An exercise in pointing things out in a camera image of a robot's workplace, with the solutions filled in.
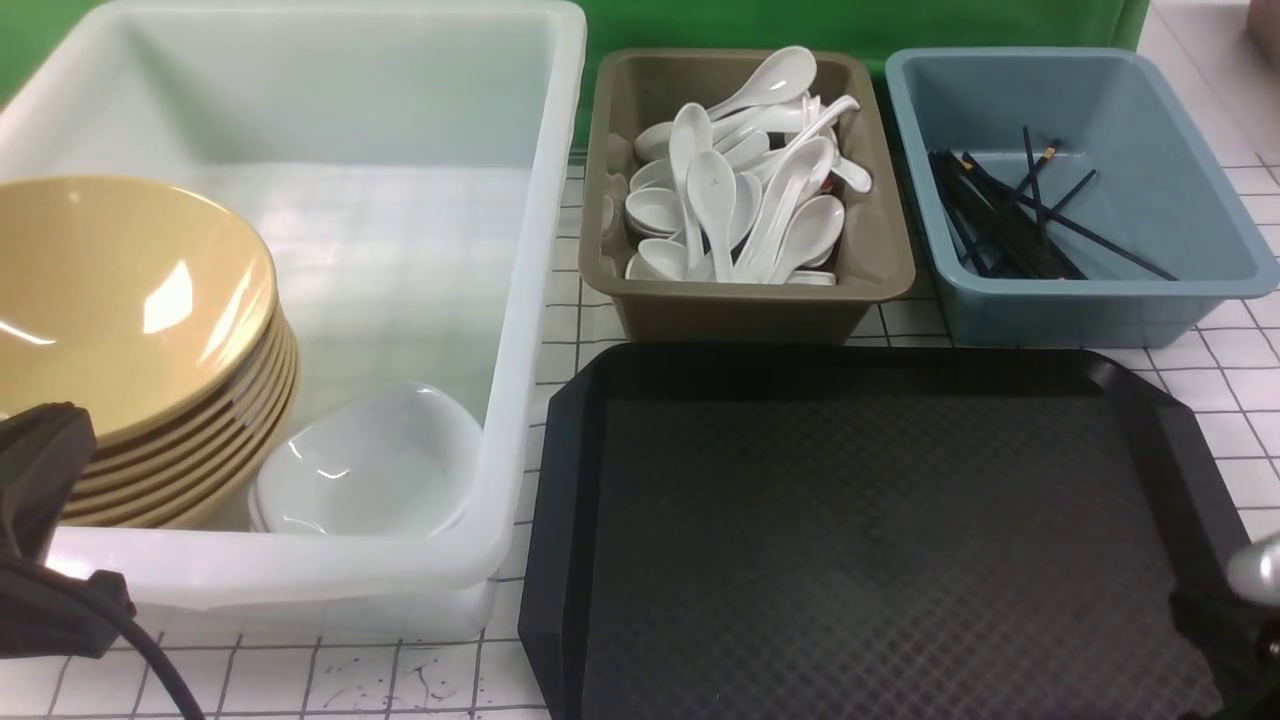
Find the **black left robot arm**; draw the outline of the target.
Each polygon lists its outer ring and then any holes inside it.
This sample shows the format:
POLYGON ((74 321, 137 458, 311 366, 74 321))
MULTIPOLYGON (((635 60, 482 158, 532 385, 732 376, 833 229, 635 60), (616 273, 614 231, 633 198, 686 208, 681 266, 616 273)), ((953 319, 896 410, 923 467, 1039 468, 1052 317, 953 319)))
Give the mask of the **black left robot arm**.
MULTIPOLYGON (((87 410, 41 404, 3 420, 3 562, 44 568, 74 484, 97 445, 87 410)), ((4 659, 102 657, 119 633, 67 597, 3 573, 4 659)))

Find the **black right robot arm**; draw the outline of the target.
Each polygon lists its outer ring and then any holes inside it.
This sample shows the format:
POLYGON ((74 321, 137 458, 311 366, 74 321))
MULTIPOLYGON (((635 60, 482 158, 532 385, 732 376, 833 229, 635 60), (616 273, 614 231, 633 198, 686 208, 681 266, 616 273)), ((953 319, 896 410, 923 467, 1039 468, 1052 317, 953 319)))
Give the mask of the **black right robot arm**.
POLYGON ((1279 533, 1238 550, 1228 561, 1228 593, 1178 589, 1170 609, 1179 634, 1221 675, 1222 707, 1180 719, 1279 717, 1279 533))

